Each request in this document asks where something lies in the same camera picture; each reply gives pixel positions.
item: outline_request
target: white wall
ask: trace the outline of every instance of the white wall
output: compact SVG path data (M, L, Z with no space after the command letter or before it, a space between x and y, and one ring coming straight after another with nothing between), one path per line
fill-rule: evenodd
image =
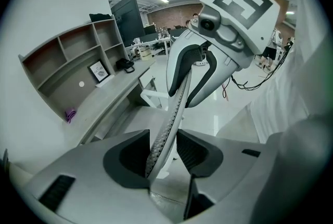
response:
M66 150L62 120L42 100L19 62L50 37L111 14L108 0L12 0L0 27L0 155L36 173Z
M149 25L147 14L143 14L142 12L140 12L140 16L141 16L142 24L144 25L144 27Z

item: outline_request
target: black vent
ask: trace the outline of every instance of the black vent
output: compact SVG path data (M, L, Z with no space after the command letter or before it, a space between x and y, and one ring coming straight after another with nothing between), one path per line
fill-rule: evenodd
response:
M184 211L184 220L194 217L212 205L213 203L205 195L199 194L193 177L191 177L187 204Z
M209 177L223 161L219 148L181 129L177 132L177 152L195 178Z
M259 151L256 151L256 150L251 150L251 149L244 149L242 151L243 154L246 154L246 155L251 155L251 156L255 156L255 157L258 157L260 155L260 152Z
M143 130L109 149L103 158L105 172L125 188L149 189L149 180L145 178L149 140L149 130Z
M60 175L46 190L39 201L48 209L55 212L74 181L75 178L73 177Z
M177 152L188 171L205 161L208 155L205 147L185 136L177 136Z

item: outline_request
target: table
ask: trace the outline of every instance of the table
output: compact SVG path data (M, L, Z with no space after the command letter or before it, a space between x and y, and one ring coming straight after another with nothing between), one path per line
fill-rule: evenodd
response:
M139 84L139 77L147 71L155 59L136 61L133 73L119 72L103 87L96 88L80 105L71 123L63 123L68 150L77 147L91 133L104 114L119 103Z
M282 56L284 55L285 51L281 47L276 48L276 58L274 60L275 64L278 64Z
M158 39L158 40L136 43L132 46L126 47L126 49L132 49L133 47L150 46L150 45L153 45L153 44L156 44L156 43L164 42L164 49L165 49L166 59L168 60L169 59L168 46L167 46L168 41L170 42L170 37L164 37L164 38L161 38L161 39Z

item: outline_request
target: picture frame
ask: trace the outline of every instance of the picture frame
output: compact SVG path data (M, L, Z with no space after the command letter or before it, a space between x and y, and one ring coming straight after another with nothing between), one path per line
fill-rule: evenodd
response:
M88 66L88 69L90 70L94 78L98 81L98 83L101 83L108 76L110 76L110 73L105 68L103 62L100 59L96 61L94 64Z

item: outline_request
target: cable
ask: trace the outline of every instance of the cable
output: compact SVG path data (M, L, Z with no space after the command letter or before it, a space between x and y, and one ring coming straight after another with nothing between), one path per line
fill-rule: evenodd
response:
M285 53L282 58L280 59L280 61L278 62L277 66L275 67L274 70L272 70L270 73L267 74L266 78L259 84L255 85L255 86L251 86L251 87L246 87L245 85L248 83L248 81L246 81L244 84L238 84L237 81L234 79L233 76L231 76L231 80L237 85L237 87L239 89L244 89L246 91L253 91L258 89L264 82L268 81L272 75L281 67L281 65L285 62L286 60L286 56L287 53Z
M227 97L227 92L226 92L225 89L227 89L229 83L230 83L230 77L229 77L229 81L228 81L227 85L225 87L222 86L222 88L223 88L223 91L222 91L223 98Z

